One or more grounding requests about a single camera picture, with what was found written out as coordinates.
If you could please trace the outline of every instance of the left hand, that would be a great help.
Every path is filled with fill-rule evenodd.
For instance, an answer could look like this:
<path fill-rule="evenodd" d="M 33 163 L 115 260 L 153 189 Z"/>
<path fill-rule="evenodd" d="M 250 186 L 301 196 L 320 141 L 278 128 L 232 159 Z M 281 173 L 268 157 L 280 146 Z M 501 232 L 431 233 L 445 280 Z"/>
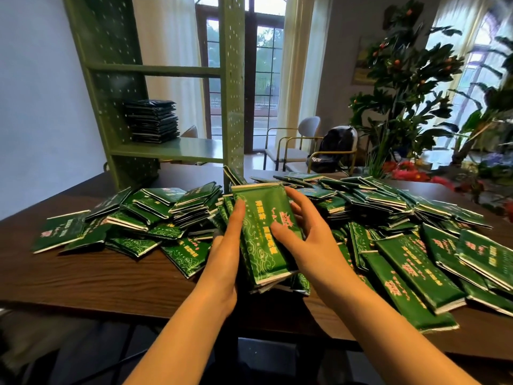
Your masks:
<path fill-rule="evenodd" d="M 240 230 L 245 214 L 246 205 L 243 200 L 238 200 L 228 220 L 226 233 L 212 243 L 207 264 L 196 286 L 221 299 L 226 316 L 232 313 L 237 303 L 235 277 L 239 268 Z"/>

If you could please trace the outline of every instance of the hand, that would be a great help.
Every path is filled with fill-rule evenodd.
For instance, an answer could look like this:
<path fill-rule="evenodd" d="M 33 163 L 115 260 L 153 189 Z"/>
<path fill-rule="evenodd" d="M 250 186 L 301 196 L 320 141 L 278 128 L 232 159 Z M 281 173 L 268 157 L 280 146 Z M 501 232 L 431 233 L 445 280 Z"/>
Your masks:
<path fill-rule="evenodd" d="M 344 276 L 356 275 L 343 258 L 330 227 L 312 202 L 292 188 L 286 187 L 285 191 L 294 201 L 291 203 L 292 211 L 307 238 L 304 241 L 299 239 L 286 226 L 277 222 L 272 223 L 271 232 L 291 252 L 299 271 L 321 296 L 325 288 L 329 289 Z"/>
<path fill-rule="evenodd" d="M 196 286 L 220 299 L 226 316 L 232 313 L 237 303 L 235 277 L 239 268 L 240 230 L 245 214 L 244 201 L 238 200 L 228 220 L 226 233 L 216 237 L 212 243 L 207 264 Z"/>

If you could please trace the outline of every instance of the shelf board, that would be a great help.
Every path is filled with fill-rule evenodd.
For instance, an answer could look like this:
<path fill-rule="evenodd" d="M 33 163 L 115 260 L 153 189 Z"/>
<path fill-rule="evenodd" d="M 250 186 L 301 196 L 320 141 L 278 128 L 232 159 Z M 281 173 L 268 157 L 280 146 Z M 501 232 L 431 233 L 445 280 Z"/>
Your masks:
<path fill-rule="evenodd" d="M 100 64 L 86 63 L 92 71 L 116 73 L 141 73 L 162 77 L 221 78 L 221 68 L 195 66 L 147 66 L 145 64 Z"/>
<path fill-rule="evenodd" d="M 194 137 L 177 137 L 162 144 L 129 142 L 111 148 L 109 154 L 161 160 L 222 163 L 223 142 Z"/>

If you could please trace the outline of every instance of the white wall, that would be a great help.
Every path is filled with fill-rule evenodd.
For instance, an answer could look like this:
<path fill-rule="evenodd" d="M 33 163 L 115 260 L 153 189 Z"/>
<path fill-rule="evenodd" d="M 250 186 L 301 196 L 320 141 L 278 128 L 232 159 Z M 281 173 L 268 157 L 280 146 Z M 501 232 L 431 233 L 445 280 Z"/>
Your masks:
<path fill-rule="evenodd" d="M 372 86 L 352 85 L 358 43 L 361 36 L 384 38 L 383 12 L 392 4 L 403 5 L 408 0 L 333 0 L 326 52 L 317 100 L 317 116 L 326 132 L 340 124 L 348 124 L 352 111 L 349 98 L 358 92 L 372 93 Z M 424 2 L 419 21 L 433 25 L 440 0 Z M 419 44 L 427 37 L 419 38 Z"/>
<path fill-rule="evenodd" d="M 0 0 L 0 219 L 105 161 L 62 0 Z"/>

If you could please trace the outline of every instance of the painting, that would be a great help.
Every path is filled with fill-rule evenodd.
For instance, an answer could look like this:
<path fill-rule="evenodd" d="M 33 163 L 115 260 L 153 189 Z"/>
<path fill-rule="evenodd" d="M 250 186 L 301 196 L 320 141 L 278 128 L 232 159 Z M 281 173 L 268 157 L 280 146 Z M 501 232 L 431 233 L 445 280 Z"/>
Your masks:
<path fill-rule="evenodd" d="M 362 36 L 358 42 L 358 56 L 356 58 L 355 72 L 352 85 L 374 85 L 375 80 L 368 78 L 369 68 L 367 64 L 368 48 L 380 39 L 373 36 Z"/>

